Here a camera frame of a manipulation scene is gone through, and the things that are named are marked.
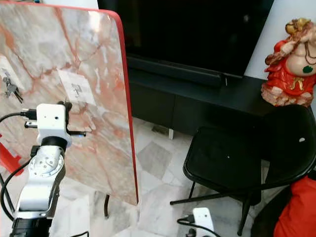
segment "chair backrest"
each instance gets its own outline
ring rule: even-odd
[[[270,155],[266,184],[280,186],[303,178],[316,164],[316,123],[310,108],[279,107],[264,117]]]

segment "black tv screen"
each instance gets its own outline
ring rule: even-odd
[[[242,76],[273,0],[99,0],[117,12],[126,51]]]

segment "paper label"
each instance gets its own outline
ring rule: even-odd
[[[9,77],[12,84],[16,85],[18,88],[25,90],[25,87],[11,67],[8,59],[3,55],[0,55],[0,77],[1,80],[3,80],[3,78],[5,77]]]
[[[63,70],[58,70],[58,74],[70,102],[80,101],[96,106],[91,87],[84,76]]]

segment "red object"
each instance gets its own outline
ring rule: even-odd
[[[280,52],[281,46],[284,45],[287,41],[282,40],[275,45],[275,52]],[[286,67],[287,58],[283,59],[277,65],[271,65],[265,72],[269,72],[267,85],[273,87],[277,86],[284,90],[289,95],[301,95],[305,92],[313,94],[313,86],[315,84],[316,75],[308,76],[308,77],[300,77],[304,80],[303,90],[299,88],[299,84],[296,83],[294,89],[291,89],[293,86],[294,78],[297,78],[296,75],[292,74]]]
[[[21,157],[17,155],[14,157],[7,148],[0,142],[0,163],[3,165],[10,173],[17,170],[21,165],[19,164],[19,159]],[[23,169],[20,170],[15,176],[23,173]]]
[[[306,176],[291,190],[293,196],[279,217],[274,237],[316,237],[316,181]]]

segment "usb connector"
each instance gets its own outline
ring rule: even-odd
[[[37,120],[36,110],[34,109],[23,109],[22,116],[28,118],[29,120]]]
[[[184,220],[186,220],[187,222],[189,223],[194,223],[195,220],[194,220],[194,215],[190,214],[190,215],[187,215],[185,218],[183,218]]]

